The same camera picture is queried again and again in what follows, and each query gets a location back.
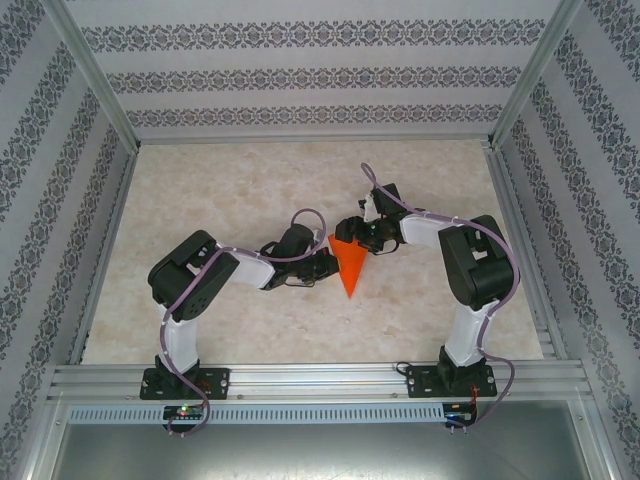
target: wallpaper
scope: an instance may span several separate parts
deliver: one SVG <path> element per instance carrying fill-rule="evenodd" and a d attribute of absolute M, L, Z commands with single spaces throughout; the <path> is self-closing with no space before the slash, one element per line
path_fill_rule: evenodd
<path fill-rule="evenodd" d="M 142 140 L 488 134 L 558 0 L 67 5 Z"/>
<path fill-rule="evenodd" d="M 0 6 L 0 479 L 66 363 L 130 162 L 36 0 Z"/>
<path fill-rule="evenodd" d="M 640 478 L 640 15 L 585 2 L 503 145 L 567 351 Z"/>

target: marble floor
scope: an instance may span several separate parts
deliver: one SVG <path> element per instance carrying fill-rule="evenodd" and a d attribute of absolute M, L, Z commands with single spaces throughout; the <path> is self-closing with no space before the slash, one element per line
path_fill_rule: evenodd
<path fill-rule="evenodd" d="M 415 207 L 488 213 L 504 231 L 478 141 L 143 146 L 84 363 L 153 362 L 160 320 L 147 275 L 195 230 L 256 250 L 279 240 L 303 207 L 321 211 L 333 230 L 359 213 L 371 189 L 362 161 Z M 319 226 L 312 215 L 300 222 Z M 309 289 L 227 284 L 199 317 L 198 351 L 204 363 L 436 360 L 454 311 L 440 251 L 403 245 L 368 257 L 351 299 L 338 275 Z M 513 359 L 542 358 L 522 286 L 486 345 Z"/>

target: purple cable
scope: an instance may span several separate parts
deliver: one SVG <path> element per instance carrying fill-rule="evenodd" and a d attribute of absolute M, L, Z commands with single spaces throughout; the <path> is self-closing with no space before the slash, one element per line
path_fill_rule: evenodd
<path fill-rule="evenodd" d="M 484 342 L 484 335 L 487 331 L 487 328 L 489 327 L 489 323 L 491 322 L 491 316 L 494 315 L 500 308 L 502 308 L 509 300 L 511 300 L 511 298 L 515 295 L 516 290 L 518 289 L 518 284 L 520 283 L 520 270 L 518 268 L 518 262 L 516 261 L 516 257 L 513 254 L 513 251 L 511 250 L 511 248 L 509 248 L 509 245 L 507 245 L 507 243 L 502 238 L 500 238 L 499 235 L 489 230 L 487 227 L 483 225 L 479 225 L 474 222 L 470 222 L 469 220 L 463 220 L 458 217 L 448 217 L 446 215 L 439 215 L 437 213 L 429 213 L 425 211 L 416 210 L 415 208 L 411 207 L 410 205 L 406 204 L 405 202 L 397 198 L 395 195 L 393 195 L 391 192 L 385 189 L 382 185 L 380 185 L 378 183 L 378 180 L 376 179 L 376 174 L 373 172 L 373 169 L 368 164 L 363 162 L 360 164 L 360 167 L 362 168 L 362 171 L 367 176 L 367 178 L 371 181 L 371 183 L 373 183 L 373 185 L 378 190 L 380 190 L 382 193 L 384 193 L 387 197 L 389 197 L 391 200 L 396 202 L 398 205 L 406 208 L 411 213 L 415 213 L 416 215 L 420 215 L 421 217 L 425 217 L 425 218 L 432 218 L 433 220 L 438 220 L 441 222 L 450 222 L 455 225 L 465 225 L 467 227 L 475 228 L 476 230 L 479 230 L 482 233 L 486 234 L 488 237 L 491 237 L 491 239 L 494 240 L 498 245 L 500 245 L 500 247 L 507 254 L 507 258 L 509 259 L 509 263 L 511 264 L 511 268 L 513 269 L 513 285 L 511 285 L 511 290 L 509 290 L 509 293 L 507 294 L 507 296 L 504 297 L 502 300 L 500 300 L 500 302 L 498 302 L 496 305 L 491 307 L 487 312 L 487 315 L 484 317 L 484 321 L 482 322 L 482 326 L 480 327 L 480 332 L 478 333 L 478 341 L 476 345 L 478 346 L 478 350 L 480 351 L 480 353 L 486 359 L 494 362 L 503 362 L 509 366 L 509 370 L 510 370 L 509 380 L 507 381 L 507 385 L 504 387 L 504 390 L 502 391 L 502 393 L 500 393 L 497 400 L 494 402 L 491 408 L 489 408 L 487 413 L 485 413 L 473 425 L 469 427 L 469 429 L 475 428 L 480 423 L 482 423 L 487 417 L 489 417 L 495 412 L 495 409 L 498 407 L 498 405 L 500 405 L 500 402 L 502 402 L 504 397 L 509 392 L 509 389 L 511 388 L 511 385 L 513 385 L 513 380 L 515 379 L 515 376 L 516 376 L 516 366 L 513 364 L 511 360 L 502 358 L 502 357 L 497 357 L 495 355 L 490 355 L 484 351 L 484 347 L 482 346 Z"/>
<path fill-rule="evenodd" d="M 268 257 L 268 256 L 265 256 L 265 255 L 260 255 L 257 252 L 252 252 L 251 250 L 246 250 L 244 248 L 222 247 L 218 251 L 216 251 L 216 253 L 213 254 L 213 256 L 209 259 L 209 261 L 207 261 L 207 263 L 204 264 L 204 266 L 202 267 L 202 269 L 200 270 L 198 275 L 196 275 L 196 277 L 191 281 L 191 283 L 185 289 L 185 291 L 182 292 L 182 295 L 180 295 L 178 297 L 178 299 L 173 303 L 173 305 L 171 305 L 167 309 L 167 311 L 165 312 L 164 317 L 162 318 L 162 326 L 160 327 L 160 346 L 162 347 L 162 352 L 164 353 L 164 358 L 167 361 L 167 364 L 169 365 L 169 369 L 171 370 L 171 372 L 176 377 L 178 377 L 180 379 L 180 381 L 182 381 L 182 383 L 184 383 L 187 387 L 189 387 L 191 390 L 196 392 L 200 396 L 200 398 L 202 398 L 203 405 L 205 406 L 205 409 L 206 409 L 206 413 L 205 413 L 202 421 L 199 424 L 197 424 L 195 427 L 193 427 L 191 430 L 189 430 L 188 432 L 180 433 L 181 437 L 184 438 L 186 436 L 193 435 L 198 430 L 204 428 L 204 426 L 209 421 L 209 417 L 211 415 L 211 403 L 209 402 L 209 399 L 207 398 L 207 395 L 201 389 L 196 387 L 184 375 L 182 375 L 180 370 L 178 370 L 178 368 L 173 363 L 173 360 L 169 356 L 168 349 L 167 349 L 167 341 L 165 339 L 165 332 L 167 330 L 167 322 L 171 318 L 171 315 L 173 314 L 173 312 L 175 312 L 175 310 L 182 304 L 182 302 L 184 302 L 184 300 L 189 296 L 189 294 L 193 291 L 193 289 L 196 288 L 196 286 L 198 285 L 200 280 L 202 280 L 202 277 L 204 277 L 206 275 L 207 271 L 211 268 L 211 265 L 213 265 L 214 262 L 220 257 L 220 255 L 222 255 L 225 252 L 240 253 L 240 254 L 246 255 L 248 257 L 258 258 L 260 260 L 265 260 L 265 261 L 274 262 L 274 263 L 297 262 L 298 260 L 302 260 L 304 258 L 307 258 L 307 257 L 313 255 L 315 252 L 317 252 L 321 248 L 322 243 L 324 242 L 324 239 L 327 236 L 327 223 L 325 222 L 324 217 L 317 210 L 314 210 L 313 208 L 303 208 L 302 210 L 298 210 L 293 215 L 293 217 L 291 218 L 291 225 L 294 224 L 296 218 L 298 218 L 298 215 L 300 215 L 301 213 L 305 213 L 305 212 L 313 213 L 314 215 L 316 215 L 320 219 L 320 223 L 322 223 L 322 230 L 320 232 L 320 237 L 318 239 L 318 242 L 313 246 L 313 248 L 311 248 L 311 250 L 309 250 L 306 253 L 303 253 L 302 255 L 298 255 L 297 257 L 272 258 L 272 257 Z M 169 422 L 167 423 L 167 430 L 169 431 L 169 435 L 174 435 L 176 433 L 173 430 L 171 430 L 171 424 L 173 423 L 173 420 L 174 420 L 174 418 L 170 418 Z"/>

